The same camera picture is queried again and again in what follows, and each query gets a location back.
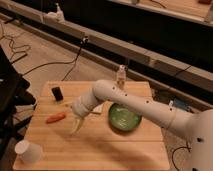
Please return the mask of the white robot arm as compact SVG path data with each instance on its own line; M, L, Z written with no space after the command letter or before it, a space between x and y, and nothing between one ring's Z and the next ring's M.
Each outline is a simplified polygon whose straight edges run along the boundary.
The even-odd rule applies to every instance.
M84 118L105 101L120 104L191 143L188 171L213 171L213 109L198 114L154 100L132 95L113 81L98 80L71 104L75 115Z

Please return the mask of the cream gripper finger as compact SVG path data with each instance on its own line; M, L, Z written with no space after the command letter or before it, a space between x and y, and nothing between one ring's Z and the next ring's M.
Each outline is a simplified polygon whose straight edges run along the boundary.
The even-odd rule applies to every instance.
M79 118L75 117L72 121L71 134L75 133L78 130Z
M77 131L81 129L81 127L83 126L83 123L85 121L85 118L83 117L79 117L77 118Z

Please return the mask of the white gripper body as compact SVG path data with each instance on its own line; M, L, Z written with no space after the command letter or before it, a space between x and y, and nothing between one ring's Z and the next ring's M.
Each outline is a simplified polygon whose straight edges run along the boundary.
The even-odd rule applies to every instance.
M71 107L73 113L79 117L86 117L91 112L91 110L82 102L80 97L72 102Z

